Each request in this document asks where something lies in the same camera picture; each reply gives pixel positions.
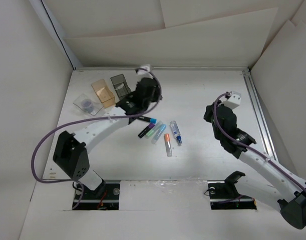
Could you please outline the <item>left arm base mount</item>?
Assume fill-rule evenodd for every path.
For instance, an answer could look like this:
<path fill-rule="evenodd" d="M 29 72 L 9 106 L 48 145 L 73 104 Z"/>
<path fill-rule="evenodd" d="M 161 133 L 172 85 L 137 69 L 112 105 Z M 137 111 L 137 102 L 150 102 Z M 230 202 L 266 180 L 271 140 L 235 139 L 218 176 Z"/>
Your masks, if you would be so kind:
<path fill-rule="evenodd" d="M 119 209 L 120 181 L 107 181 L 104 190 L 100 195 L 95 195 L 88 188 L 82 187 L 79 183 L 73 182 L 75 190 L 72 203 L 72 210 L 76 211 L 117 211 Z"/>

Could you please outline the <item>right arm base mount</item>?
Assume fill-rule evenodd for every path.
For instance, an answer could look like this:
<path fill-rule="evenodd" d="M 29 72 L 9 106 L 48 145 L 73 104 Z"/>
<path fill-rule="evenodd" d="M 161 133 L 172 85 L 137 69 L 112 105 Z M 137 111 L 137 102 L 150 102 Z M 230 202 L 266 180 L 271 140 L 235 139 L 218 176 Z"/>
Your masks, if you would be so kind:
<path fill-rule="evenodd" d="M 209 180 L 204 195 L 209 197 L 212 210 L 257 210 L 255 199 L 241 195 L 236 184 L 245 174 L 235 171 L 224 180 Z"/>

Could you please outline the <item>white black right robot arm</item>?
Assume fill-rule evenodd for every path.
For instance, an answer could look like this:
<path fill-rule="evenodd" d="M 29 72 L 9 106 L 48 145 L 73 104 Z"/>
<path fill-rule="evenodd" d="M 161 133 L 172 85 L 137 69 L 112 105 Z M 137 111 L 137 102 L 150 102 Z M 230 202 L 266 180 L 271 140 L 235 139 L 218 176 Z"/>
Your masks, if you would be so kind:
<path fill-rule="evenodd" d="M 237 127 L 237 117 L 231 108 L 221 102 L 213 103 L 206 107 L 203 118 L 212 124 L 214 137 L 226 152 L 270 183 L 265 186 L 251 182 L 245 173 L 235 171 L 225 179 L 225 193 L 230 197 L 253 197 L 278 211 L 292 227 L 306 228 L 306 180 L 252 148 L 255 139 Z"/>

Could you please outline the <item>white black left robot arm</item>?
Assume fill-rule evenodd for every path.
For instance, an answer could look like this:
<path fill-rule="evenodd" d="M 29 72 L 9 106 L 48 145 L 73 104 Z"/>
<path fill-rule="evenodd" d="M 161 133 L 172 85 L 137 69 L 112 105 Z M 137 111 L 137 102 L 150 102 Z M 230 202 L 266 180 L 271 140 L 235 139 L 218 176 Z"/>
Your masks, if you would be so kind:
<path fill-rule="evenodd" d="M 79 182 L 93 198 L 99 198 L 105 190 L 103 180 L 90 167 L 88 154 L 101 141 L 115 131 L 130 125 L 143 115 L 151 103 L 161 100 L 161 87 L 155 77 L 143 77 L 136 89 L 111 109 L 111 115 L 74 133 L 67 131 L 58 136 L 53 161 L 66 175 Z"/>

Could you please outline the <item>clear bottle blue nozzle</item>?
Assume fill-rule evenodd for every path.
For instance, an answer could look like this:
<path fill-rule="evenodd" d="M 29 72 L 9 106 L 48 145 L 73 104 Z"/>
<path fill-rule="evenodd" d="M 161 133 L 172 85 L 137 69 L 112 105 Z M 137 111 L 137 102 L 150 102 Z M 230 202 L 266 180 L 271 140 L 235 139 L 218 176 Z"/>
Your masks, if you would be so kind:
<path fill-rule="evenodd" d="M 176 121 L 171 121 L 170 122 L 170 128 L 173 133 L 174 138 L 176 139 L 178 145 L 182 145 L 182 138 L 181 138 L 181 133 L 179 131 L 178 125 Z"/>

